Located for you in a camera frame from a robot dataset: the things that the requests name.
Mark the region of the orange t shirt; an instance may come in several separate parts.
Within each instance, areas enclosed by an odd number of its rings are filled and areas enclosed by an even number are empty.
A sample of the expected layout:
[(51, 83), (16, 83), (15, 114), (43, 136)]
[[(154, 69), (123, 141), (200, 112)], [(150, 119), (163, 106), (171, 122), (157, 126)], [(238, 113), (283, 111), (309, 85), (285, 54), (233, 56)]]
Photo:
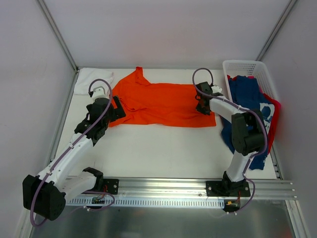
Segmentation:
[(119, 97), (126, 116), (110, 123), (161, 124), (174, 127), (214, 127), (215, 114), (204, 115), (196, 110), (196, 90), (190, 84), (150, 83), (137, 67), (112, 89)]

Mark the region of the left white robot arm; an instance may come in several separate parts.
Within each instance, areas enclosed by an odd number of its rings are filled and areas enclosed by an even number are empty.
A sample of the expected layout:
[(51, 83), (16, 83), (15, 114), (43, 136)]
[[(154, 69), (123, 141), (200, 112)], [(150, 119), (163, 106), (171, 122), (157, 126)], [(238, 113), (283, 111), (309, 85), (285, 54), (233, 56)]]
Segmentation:
[(22, 182), (23, 206), (50, 221), (56, 220), (68, 201), (79, 194), (104, 191), (103, 172), (87, 167), (72, 179), (70, 172), (105, 135), (111, 122), (126, 116), (118, 96), (99, 97), (86, 106), (85, 118), (76, 126), (68, 145), (59, 157), (36, 176), (27, 175)]

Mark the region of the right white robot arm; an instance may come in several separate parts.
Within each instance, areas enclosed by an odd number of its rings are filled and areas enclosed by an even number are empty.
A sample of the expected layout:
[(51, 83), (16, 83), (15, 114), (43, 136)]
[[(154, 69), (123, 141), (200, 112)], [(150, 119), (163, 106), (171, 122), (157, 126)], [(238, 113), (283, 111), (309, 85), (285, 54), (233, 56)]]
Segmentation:
[(254, 157), (267, 148), (267, 133), (262, 114), (228, 100), (220, 92), (213, 91), (207, 82), (194, 84), (196, 110), (204, 115), (214, 112), (231, 123), (231, 141), (234, 148), (232, 161), (224, 172), (221, 182), (211, 186), (220, 196), (233, 196), (244, 189), (246, 171)]

